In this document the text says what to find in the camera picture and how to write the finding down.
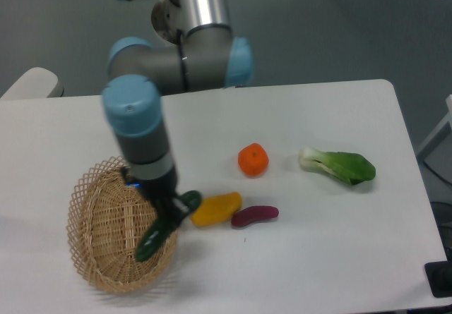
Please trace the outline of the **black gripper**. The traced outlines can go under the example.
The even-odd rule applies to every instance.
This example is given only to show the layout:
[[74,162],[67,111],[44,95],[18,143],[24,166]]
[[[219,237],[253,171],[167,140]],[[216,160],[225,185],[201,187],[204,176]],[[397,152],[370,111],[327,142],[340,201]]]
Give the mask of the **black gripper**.
[[[153,201],[156,211],[154,225],[176,230],[184,219],[191,214],[190,195],[177,195],[177,170],[172,167],[167,173],[155,179],[139,179],[131,175],[131,169],[122,167],[120,175],[127,186],[134,187],[148,201]],[[163,200],[170,200],[169,207]]]

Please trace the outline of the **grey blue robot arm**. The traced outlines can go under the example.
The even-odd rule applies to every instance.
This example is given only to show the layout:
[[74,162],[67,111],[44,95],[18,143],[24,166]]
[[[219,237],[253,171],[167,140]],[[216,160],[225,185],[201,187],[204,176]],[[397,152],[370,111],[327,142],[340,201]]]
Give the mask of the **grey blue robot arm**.
[[198,203],[176,192],[160,98],[244,85],[254,60],[249,41],[232,33],[226,0],[158,0],[153,24],[165,30],[170,46],[155,48],[137,37],[116,42],[102,103],[129,166],[126,182],[152,203],[157,225],[175,229]]

